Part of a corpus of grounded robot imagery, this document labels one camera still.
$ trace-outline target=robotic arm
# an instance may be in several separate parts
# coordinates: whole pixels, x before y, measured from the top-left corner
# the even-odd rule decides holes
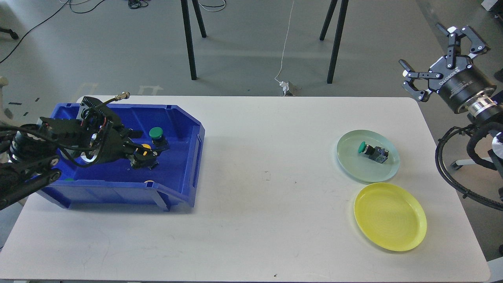
[[[455,114],[468,112],[471,124],[464,127],[452,127],[439,139],[435,152],[437,169],[441,176],[454,188],[475,201],[489,207],[503,210],[503,203],[488,199],[457,182],[448,172],[442,159],[442,149],[447,141],[457,134],[470,136],[467,153],[476,163],[486,168],[497,170],[503,178],[503,107],[492,96],[496,86],[475,67],[473,59],[489,51],[489,47],[480,36],[469,26],[461,29],[450,27],[446,29],[441,24],[437,28],[448,37],[447,53],[440,57],[428,72],[416,72],[403,59],[399,61],[405,69],[402,87],[417,101],[428,101],[431,93],[437,93]],[[461,54],[461,39],[467,37],[471,41],[470,53]],[[428,88],[418,90],[414,81],[428,81]],[[492,149],[488,151],[491,161],[481,158],[475,152],[477,143],[491,134],[494,138]],[[503,199],[503,188],[499,190]]]
[[[167,141],[153,140],[154,149],[136,144],[132,139],[143,132],[126,128],[106,106],[128,98],[127,92],[106,102],[84,97],[75,119],[40,117],[37,124],[18,125],[0,114],[0,155],[8,157],[0,164],[0,210],[55,182],[61,157],[79,167],[129,159],[133,169],[153,169],[157,156],[169,149]]]

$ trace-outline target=black cable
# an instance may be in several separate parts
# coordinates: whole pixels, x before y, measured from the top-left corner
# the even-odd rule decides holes
[[[479,195],[469,190],[465,186],[461,185],[458,181],[456,181],[456,179],[454,179],[454,177],[447,171],[447,168],[445,167],[442,153],[443,148],[447,143],[447,141],[457,134],[467,133],[471,135],[471,131],[474,128],[475,128],[474,125],[468,125],[467,127],[464,128],[452,127],[445,133],[445,135],[441,139],[439,139],[437,149],[435,150],[435,164],[437,165],[437,170],[447,183],[449,183],[453,188],[455,188],[456,190],[458,190],[463,194],[463,198],[469,197],[474,201],[481,203],[485,206],[503,211],[503,203],[486,198],[482,195]]]
[[[139,8],[144,8],[144,7],[148,6],[148,1],[150,1],[150,0],[128,0],[127,6],[133,10],[139,9]]]
[[[54,14],[52,14],[52,16],[50,16],[49,18],[45,19],[42,23],[34,26],[31,30],[29,30],[18,42],[18,44],[16,44],[16,46],[14,46],[14,49],[12,49],[12,51],[4,58],[2,59],[2,61],[0,61],[0,64],[3,63],[5,60],[7,60],[7,58],[9,58],[9,56],[11,56],[12,53],[14,53],[14,51],[16,50],[16,48],[18,48],[18,46],[21,44],[21,42],[23,42],[23,39],[25,39],[25,37],[32,31],[34,30],[36,27],[40,26],[41,24],[47,22],[49,19],[51,19],[52,17],[54,17],[59,11],[61,11],[65,6],[66,4],[68,4],[69,2],[71,2],[71,0],[68,0],[66,1],[65,4],[63,4],[63,6],[61,6],[61,8],[59,8]]]
[[[33,130],[29,130],[29,129],[26,129],[26,128],[23,128],[23,127],[16,127],[16,126],[0,126],[0,129],[8,129],[8,130],[16,130],[16,131],[20,131],[20,132],[24,132],[24,133],[29,133],[31,135],[34,135],[35,137],[38,137],[38,138],[41,138],[43,140],[45,140],[46,142],[49,142],[51,144],[55,144],[58,148],[63,148],[63,149],[67,149],[67,150],[73,150],[73,151],[93,151],[95,149],[97,149],[98,147],[95,146],[95,147],[90,147],[90,148],[76,148],[76,147],[71,147],[71,146],[67,146],[67,145],[64,145],[60,142],[58,142],[57,140],[54,140],[54,139],[51,139],[47,136],[44,136],[42,135],[41,133],[37,132],[37,131],[33,131]]]
[[[68,1],[70,2],[70,10],[71,10],[72,12],[76,13],[76,14],[85,14],[85,13],[89,13],[89,12],[91,12],[92,10],[96,9],[96,7],[97,7],[99,4],[101,4],[101,3],[105,2],[105,0],[101,0],[98,4],[96,4],[96,6],[94,6],[94,7],[93,7],[91,10],[89,10],[89,11],[85,11],[85,12],[75,12],[75,11],[73,10],[73,8],[71,7],[71,6],[72,6],[72,4],[71,4],[71,0],[68,0]]]
[[[110,127],[110,124],[108,124],[108,123],[107,123],[107,124],[105,125],[105,131],[103,132],[103,139],[102,139],[102,141],[100,142],[100,145],[101,145],[101,146],[103,146],[103,145],[105,144],[105,141],[106,141],[106,139],[107,139],[108,133],[110,132],[110,128],[111,128],[111,127]],[[89,166],[91,166],[91,165],[96,164],[96,163],[97,163],[97,162],[101,159],[102,152],[103,152],[104,150],[103,150],[103,148],[101,147],[101,148],[100,148],[100,150],[98,151],[98,154],[96,155],[96,158],[95,158],[93,161],[91,161],[91,162],[89,162],[89,163],[87,163],[87,164],[80,164],[80,163],[78,163],[78,162],[75,160],[75,158],[73,158],[73,157],[71,156],[71,154],[70,154],[69,152],[67,152],[65,149],[61,149],[61,148],[60,148],[60,149],[59,149],[59,151],[60,151],[63,155],[65,155],[65,156],[66,156],[66,158],[67,158],[68,160],[70,160],[70,162],[72,162],[75,166],[77,166],[77,167],[81,167],[81,168],[87,168],[87,167],[89,167]]]
[[[201,4],[201,3],[199,3],[199,5],[201,5],[201,6],[203,6],[203,7],[206,7],[206,8],[220,8],[220,7],[225,6],[225,4],[222,4],[222,5],[220,5],[220,6],[208,6],[208,5],[203,5],[203,4]]]
[[[98,104],[97,106],[93,106],[93,107],[90,107],[90,108],[87,108],[87,109],[84,109],[84,111],[82,111],[82,113],[80,114],[80,117],[85,120],[87,118],[87,115],[88,115],[88,112],[89,111],[96,111],[96,109],[99,109],[100,107],[104,106],[104,105],[107,105],[109,104],[110,102],[114,102],[114,101],[118,101],[117,98],[113,97],[105,102],[102,102],[101,104]]]
[[[477,143],[481,139],[485,138],[489,134],[489,131],[491,130],[495,130],[497,132],[503,132],[503,124],[497,122],[490,122],[480,127],[480,129],[477,130],[477,132],[473,135],[473,137],[466,145],[466,152],[468,153],[468,156],[473,161],[475,161],[476,164],[496,171],[497,169],[493,162],[482,159],[477,154],[477,152],[475,152],[475,147],[477,146]]]

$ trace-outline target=plate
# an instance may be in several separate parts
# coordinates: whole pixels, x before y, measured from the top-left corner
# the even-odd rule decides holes
[[[384,163],[377,163],[358,153],[362,142],[389,151]],[[367,183],[383,182],[393,177],[400,167],[400,156],[395,146],[382,135],[369,130],[346,133],[337,143],[337,159],[344,170],[354,178]]]
[[[356,197],[354,212],[363,234],[385,249],[408,251],[425,238],[425,212],[414,196],[399,186],[366,186]]]

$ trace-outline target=gray floor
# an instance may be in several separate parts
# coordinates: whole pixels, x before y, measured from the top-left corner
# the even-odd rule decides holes
[[[190,8],[197,81],[190,80],[178,1],[153,0],[144,9],[130,10],[124,0],[109,0],[83,15],[65,7],[30,33],[0,64],[0,76],[10,81],[4,87],[4,104],[15,119],[35,122],[39,116],[50,115],[55,103],[73,102],[89,94],[282,95],[274,77],[280,68],[292,1],[227,2],[221,12],[202,11],[208,33],[205,39],[200,37]],[[492,74],[503,67],[503,28],[480,2],[352,0],[336,76],[328,85],[336,20],[324,42],[318,37],[329,1],[296,0],[279,80],[299,86],[301,96],[407,97],[400,86],[403,78],[398,60],[404,58],[416,70],[427,70],[445,53],[447,39],[434,27],[440,21],[445,26],[476,29],[492,50],[475,63],[496,82]],[[96,3],[91,0],[74,9],[86,11]],[[0,0],[0,26],[22,36],[61,5],[57,0]],[[0,35],[0,58],[16,44],[8,35]],[[502,83],[497,86],[498,90],[503,88]],[[21,105],[8,105],[10,102]],[[434,139],[453,125],[468,124],[465,115],[453,114],[437,96],[420,107]],[[467,158],[466,142],[462,137],[454,140],[446,148],[446,162]],[[413,141],[410,150],[414,150]],[[425,153],[425,158],[432,155]],[[494,172],[465,166],[455,177],[481,194],[498,198],[501,179]],[[503,244],[503,213],[471,200],[462,202],[486,259],[500,257],[497,248]],[[0,247],[12,226],[8,222],[18,214],[0,211]]]

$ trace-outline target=green push button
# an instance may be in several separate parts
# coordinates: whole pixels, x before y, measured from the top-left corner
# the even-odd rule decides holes
[[[358,148],[358,153],[362,153],[363,152],[363,150],[365,149],[365,145],[366,145],[365,142],[362,141],[362,143],[360,144],[360,147]]]
[[[163,133],[161,127],[153,127],[148,132],[148,135],[150,136],[151,139],[159,139],[162,137],[162,134]]]

